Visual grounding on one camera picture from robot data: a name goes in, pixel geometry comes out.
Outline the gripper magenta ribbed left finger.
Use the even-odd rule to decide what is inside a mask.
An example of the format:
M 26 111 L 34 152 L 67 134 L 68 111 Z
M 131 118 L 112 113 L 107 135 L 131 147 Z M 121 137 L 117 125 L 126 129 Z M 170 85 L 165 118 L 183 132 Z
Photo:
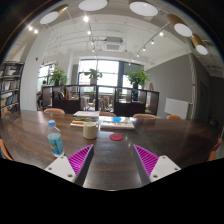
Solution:
M 59 176 L 78 186 L 84 184 L 91 160 L 94 155 L 94 145 L 88 145 L 72 155 L 60 156 L 55 159 L 46 171 Z

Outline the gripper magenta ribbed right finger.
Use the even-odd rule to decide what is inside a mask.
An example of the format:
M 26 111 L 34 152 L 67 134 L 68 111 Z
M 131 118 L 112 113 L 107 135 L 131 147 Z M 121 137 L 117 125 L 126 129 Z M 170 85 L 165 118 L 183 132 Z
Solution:
M 166 155 L 157 156 L 138 145 L 134 145 L 133 155 L 143 186 L 180 170 Z

